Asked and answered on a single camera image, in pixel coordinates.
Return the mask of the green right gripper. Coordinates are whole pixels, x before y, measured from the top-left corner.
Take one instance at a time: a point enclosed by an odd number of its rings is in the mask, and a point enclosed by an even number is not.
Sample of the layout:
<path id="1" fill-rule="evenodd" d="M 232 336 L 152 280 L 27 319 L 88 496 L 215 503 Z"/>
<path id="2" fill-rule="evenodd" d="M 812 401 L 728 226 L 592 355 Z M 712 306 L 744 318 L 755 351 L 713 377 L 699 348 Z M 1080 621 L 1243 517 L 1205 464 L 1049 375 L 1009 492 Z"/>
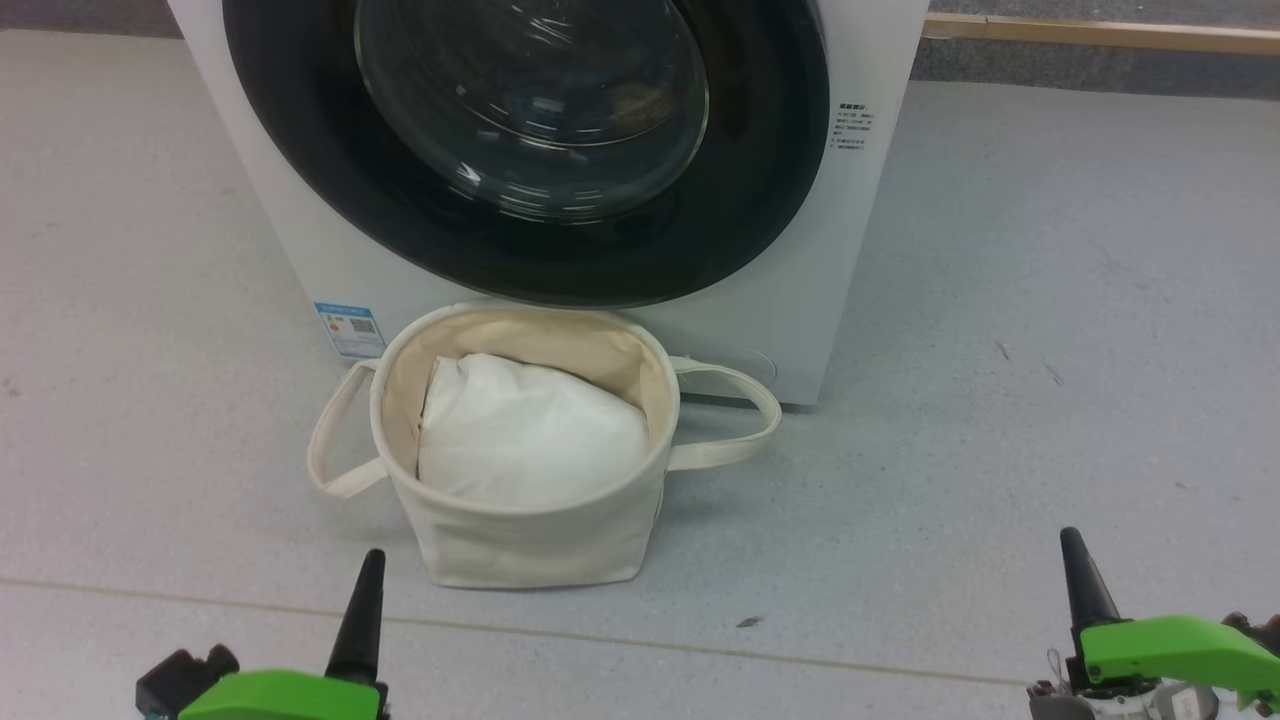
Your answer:
<path id="1" fill-rule="evenodd" d="M 1249 720 L 1280 720 L 1280 659 L 1196 616 L 1126 620 L 1078 528 L 1059 533 L 1075 653 L 1028 688 L 1030 720 L 1221 720 L 1221 693 Z"/>

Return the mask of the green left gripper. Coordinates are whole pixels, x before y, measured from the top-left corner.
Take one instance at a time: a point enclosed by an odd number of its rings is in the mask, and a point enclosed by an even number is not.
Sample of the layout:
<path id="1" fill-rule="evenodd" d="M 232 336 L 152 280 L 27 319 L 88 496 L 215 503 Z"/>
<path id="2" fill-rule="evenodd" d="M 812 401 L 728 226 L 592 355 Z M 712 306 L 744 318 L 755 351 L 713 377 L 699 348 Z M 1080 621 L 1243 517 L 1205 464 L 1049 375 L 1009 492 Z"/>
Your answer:
<path id="1" fill-rule="evenodd" d="M 325 667 L 233 673 L 179 711 L 178 720 L 387 720 L 378 683 L 385 552 L 364 557 Z"/>

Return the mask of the black-rimmed glass washer door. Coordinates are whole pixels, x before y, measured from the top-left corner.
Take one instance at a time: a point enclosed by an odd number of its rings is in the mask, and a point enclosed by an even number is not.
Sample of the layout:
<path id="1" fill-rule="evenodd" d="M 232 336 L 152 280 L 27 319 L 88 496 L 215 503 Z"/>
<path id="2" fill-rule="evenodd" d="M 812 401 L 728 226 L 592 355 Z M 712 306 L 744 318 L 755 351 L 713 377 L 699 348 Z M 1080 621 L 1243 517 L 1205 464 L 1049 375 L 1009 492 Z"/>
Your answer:
<path id="1" fill-rule="evenodd" d="M 549 307 L 708 288 L 783 233 L 826 145 L 810 0 L 223 0 L 302 179 L 404 260 Z"/>

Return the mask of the white front-load washing machine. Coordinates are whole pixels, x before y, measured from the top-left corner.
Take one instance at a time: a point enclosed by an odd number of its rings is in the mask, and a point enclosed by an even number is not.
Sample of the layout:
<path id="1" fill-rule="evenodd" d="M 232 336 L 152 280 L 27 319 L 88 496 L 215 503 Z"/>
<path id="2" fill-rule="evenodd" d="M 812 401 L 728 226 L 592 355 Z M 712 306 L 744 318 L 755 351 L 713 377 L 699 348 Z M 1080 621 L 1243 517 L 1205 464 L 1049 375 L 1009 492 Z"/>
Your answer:
<path id="1" fill-rule="evenodd" d="M 695 293 L 612 311 L 648 329 L 675 356 L 700 346 L 754 348 L 778 369 L 771 392 L 814 405 L 820 393 L 858 255 L 931 0 L 810 0 L 829 68 L 820 165 L 783 233 L 755 260 Z M 503 299 L 456 284 L 383 247 L 343 218 L 293 169 L 241 86 L 223 0 L 166 0 L 236 151 L 311 304 L 371 310 L 387 346 L 412 322 L 453 304 Z M 836 102 L 876 114 L 865 149 L 828 149 Z"/>

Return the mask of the cream canvas laundry basket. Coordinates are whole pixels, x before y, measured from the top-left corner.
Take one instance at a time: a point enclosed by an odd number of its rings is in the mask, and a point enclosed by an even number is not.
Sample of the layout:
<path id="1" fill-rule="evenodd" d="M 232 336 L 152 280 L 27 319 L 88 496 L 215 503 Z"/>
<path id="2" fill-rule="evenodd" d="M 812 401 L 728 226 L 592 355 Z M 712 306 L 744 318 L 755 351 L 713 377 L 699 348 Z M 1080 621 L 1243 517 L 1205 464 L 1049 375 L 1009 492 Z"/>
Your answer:
<path id="1" fill-rule="evenodd" d="M 422 404 L 436 360 L 490 354 L 567 372 L 632 404 L 648 447 L 634 469 L 605 475 L 585 498 L 506 509 L 447 495 L 419 475 Z M 712 373 L 764 418 L 762 430 L 676 445 L 678 378 Z M 389 479 L 438 585 L 520 591 L 635 578 L 671 471 L 718 468 L 759 454 L 782 407 L 759 380 L 728 366 L 672 356 L 644 327 L 614 313 L 506 304 L 453 304 L 408 324 L 378 359 L 356 363 L 311 434 L 306 468 L 325 495 L 352 497 Z"/>

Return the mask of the white pillow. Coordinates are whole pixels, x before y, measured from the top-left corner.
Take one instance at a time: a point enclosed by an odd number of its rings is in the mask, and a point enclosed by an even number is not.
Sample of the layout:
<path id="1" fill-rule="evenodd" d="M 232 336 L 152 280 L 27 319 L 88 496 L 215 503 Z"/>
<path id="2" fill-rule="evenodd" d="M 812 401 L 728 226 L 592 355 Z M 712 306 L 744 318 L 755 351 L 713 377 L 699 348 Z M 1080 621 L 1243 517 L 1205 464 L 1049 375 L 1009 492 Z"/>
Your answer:
<path id="1" fill-rule="evenodd" d="M 424 397 L 419 480 L 507 509 L 580 501 L 643 465 L 646 418 L 568 373 L 489 354 L 439 357 Z"/>

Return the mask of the blue energy label sticker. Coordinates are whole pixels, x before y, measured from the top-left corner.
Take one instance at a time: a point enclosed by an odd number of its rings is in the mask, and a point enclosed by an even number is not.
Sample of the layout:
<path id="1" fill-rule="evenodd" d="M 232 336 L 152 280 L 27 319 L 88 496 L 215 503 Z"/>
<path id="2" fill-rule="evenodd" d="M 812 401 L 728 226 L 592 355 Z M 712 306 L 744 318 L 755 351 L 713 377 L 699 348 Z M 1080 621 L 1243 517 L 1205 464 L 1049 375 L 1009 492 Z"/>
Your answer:
<path id="1" fill-rule="evenodd" d="M 387 342 L 370 309 L 324 302 L 314 302 L 314 307 L 340 357 L 378 359 L 385 352 Z"/>

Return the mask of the round filter cover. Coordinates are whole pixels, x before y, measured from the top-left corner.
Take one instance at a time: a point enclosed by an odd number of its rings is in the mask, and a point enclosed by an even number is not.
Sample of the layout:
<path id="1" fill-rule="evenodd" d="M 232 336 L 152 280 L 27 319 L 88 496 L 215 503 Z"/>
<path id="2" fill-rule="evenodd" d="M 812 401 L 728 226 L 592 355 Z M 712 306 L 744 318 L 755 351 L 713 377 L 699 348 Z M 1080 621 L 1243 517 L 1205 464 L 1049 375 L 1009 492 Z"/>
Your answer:
<path id="1" fill-rule="evenodd" d="M 700 346 L 687 356 L 699 363 L 727 366 L 753 377 L 765 387 L 772 387 L 778 369 L 772 359 L 754 348 L 733 345 Z"/>

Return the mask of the small printed text label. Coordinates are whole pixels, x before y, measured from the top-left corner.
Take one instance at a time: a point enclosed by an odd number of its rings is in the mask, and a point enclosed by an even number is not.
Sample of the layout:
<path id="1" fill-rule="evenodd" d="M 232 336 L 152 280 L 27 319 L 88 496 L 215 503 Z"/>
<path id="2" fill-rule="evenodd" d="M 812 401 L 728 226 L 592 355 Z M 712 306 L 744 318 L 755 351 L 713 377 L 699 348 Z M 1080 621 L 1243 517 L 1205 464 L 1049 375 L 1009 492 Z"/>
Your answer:
<path id="1" fill-rule="evenodd" d="M 876 114 L 863 102 L 836 102 L 828 133 L 828 149 L 860 151 L 867 147 Z"/>

